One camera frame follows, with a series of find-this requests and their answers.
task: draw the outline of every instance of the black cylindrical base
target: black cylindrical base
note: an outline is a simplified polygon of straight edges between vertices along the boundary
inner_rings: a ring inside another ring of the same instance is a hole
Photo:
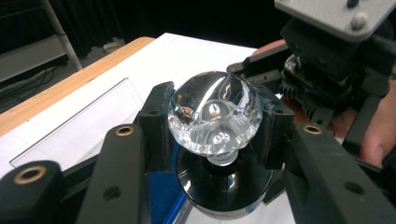
[[[272,177],[250,145],[228,166],[217,166],[180,147],[177,179],[190,202],[207,215],[233,219],[251,213],[262,201]]]

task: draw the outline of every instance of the screw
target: screw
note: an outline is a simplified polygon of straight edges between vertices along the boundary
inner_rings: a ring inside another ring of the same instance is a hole
[[[350,21],[350,27],[354,31],[359,31],[366,25],[368,19],[369,17],[365,12],[358,12]]]
[[[359,3],[359,0],[347,0],[346,1],[346,6],[347,7],[355,7]]]

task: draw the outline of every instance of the dark background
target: dark background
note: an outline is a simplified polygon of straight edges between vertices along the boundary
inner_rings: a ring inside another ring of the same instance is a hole
[[[113,0],[124,40],[163,33],[258,48],[280,38],[289,16],[274,1]]]

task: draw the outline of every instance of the gray metal cover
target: gray metal cover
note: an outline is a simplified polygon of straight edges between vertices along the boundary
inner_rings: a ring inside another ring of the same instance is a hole
[[[367,39],[395,8],[396,0],[275,0],[275,6],[346,41]]]

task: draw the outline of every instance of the brass ring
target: brass ring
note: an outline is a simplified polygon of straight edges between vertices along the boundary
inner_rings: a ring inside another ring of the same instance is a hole
[[[134,132],[134,128],[131,126],[123,126],[116,130],[116,135],[118,136],[127,136]]]
[[[29,184],[37,181],[47,172],[47,168],[43,165],[32,166],[20,171],[14,177],[14,183],[18,185]]]
[[[310,125],[310,124],[305,125],[303,127],[303,129],[306,133],[312,133],[312,134],[322,134],[323,133],[323,131],[319,127]]]

